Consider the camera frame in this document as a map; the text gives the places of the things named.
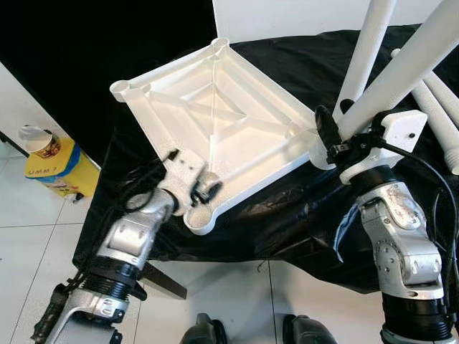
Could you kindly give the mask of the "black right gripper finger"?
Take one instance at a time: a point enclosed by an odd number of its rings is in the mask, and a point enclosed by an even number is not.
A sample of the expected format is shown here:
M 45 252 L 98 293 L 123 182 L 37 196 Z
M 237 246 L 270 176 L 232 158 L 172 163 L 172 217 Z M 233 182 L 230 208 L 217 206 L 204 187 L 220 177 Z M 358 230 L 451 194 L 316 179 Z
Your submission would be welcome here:
M 318 137 L 327 153 L 340 153 L 341 137 L 333 112 L 324 105 L 316 109 Z

